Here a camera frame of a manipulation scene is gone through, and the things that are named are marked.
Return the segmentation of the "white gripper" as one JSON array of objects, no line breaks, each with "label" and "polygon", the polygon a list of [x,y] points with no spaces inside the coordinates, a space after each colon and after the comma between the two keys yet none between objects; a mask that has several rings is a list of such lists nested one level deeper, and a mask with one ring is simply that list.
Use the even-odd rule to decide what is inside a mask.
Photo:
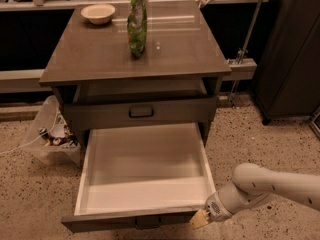
[{"label": "white gripper", "polygon": [[193,229],[199,229],[210,222],[222,222],[229,219],[232,214],[226,209],[217,192],[206,200],[205,210],[198,210],[189,223]]}]

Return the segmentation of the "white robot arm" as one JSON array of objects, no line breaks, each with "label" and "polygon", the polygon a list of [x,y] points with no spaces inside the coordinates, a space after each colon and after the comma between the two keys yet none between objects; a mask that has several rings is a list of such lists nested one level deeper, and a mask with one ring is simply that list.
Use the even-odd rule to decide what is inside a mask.
[{"label": "white robot arm", "polygon": [[277,172],[242,163],[234,169],[231,181],[207,198],[190,224],[198,229],[225,221],[239,211],[265,204],[272,195],[320,210],[320,176]]}]

